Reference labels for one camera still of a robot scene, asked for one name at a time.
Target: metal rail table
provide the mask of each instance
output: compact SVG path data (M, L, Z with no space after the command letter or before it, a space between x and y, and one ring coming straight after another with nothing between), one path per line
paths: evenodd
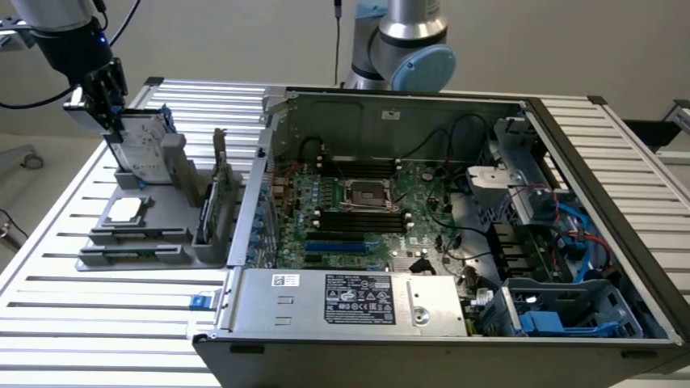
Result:
M245 177L263 130L264 89L165 80L147 85L132 105L167 103L199 167L213 163L213 128L227 129L228 160ZM690 295L687 189L607 106L584 97L538 97L675 286ZM187 338L189 320L208 325L213 313L188 311L188 302L221 287L225 271L75 270L76 252L115 190L113 171L101 144L0 275L0 386L219 386ZM690 369L683 369L618 387L675 388L688 380Z

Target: green circuit board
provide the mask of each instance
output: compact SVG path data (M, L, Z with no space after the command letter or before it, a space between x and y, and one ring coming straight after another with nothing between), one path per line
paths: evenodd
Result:
M316 231L312 225L312 215L316 208L324 212L349 212L343 209L345 200L344 181L348 179L324 178L309 167L301 167L292 171L285 178L285 196L281 200L284 206L277 210L279 239L277 239L277 268L308 268L311 266L329 268L360 268L371 271L393 271L407 268L420 258L423 249L427 250L427 258L440 261L442 254L435 249L435 239L442 235L443 242L448 241L451 230L439 226L430 218L427 199L430 190L436 186L438 192L431 198L436 198L440 205L434 213L435 218L448 225L452 224L452 216L443 213L442 185L435 185L435 180L428 181L434 174L434 168L423 163L411 162L403 165L401 170L389 182L389 195L392 212L409 213L414 227L404 234L365 233L365 254L323 253L323 260L315 263L305 262L307 233ZM299 208L292 209L287 203L296 203Z

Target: gray floor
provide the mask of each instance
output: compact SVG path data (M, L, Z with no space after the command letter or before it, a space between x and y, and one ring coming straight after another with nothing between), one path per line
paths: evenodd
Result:
M40 170L29 171L18 165L0 169L0 208L9 212L26 233L38 225L99 142L96 137L0 135L0 151L30 143L45 162ZM0 246L0 271L13 256Z

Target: motherboard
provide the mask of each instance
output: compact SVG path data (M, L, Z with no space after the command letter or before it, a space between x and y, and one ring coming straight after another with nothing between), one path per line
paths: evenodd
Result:
M272 183L277 268L435 274L452 245L452 205L436 163L293 165Z

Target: blue pcie slot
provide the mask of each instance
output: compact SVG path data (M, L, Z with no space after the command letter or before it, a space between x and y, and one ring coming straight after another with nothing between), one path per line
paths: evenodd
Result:
M368 248L365 243L343 244L327 242L308 242L304 245L307 252L347 252L347 253L367 253Z

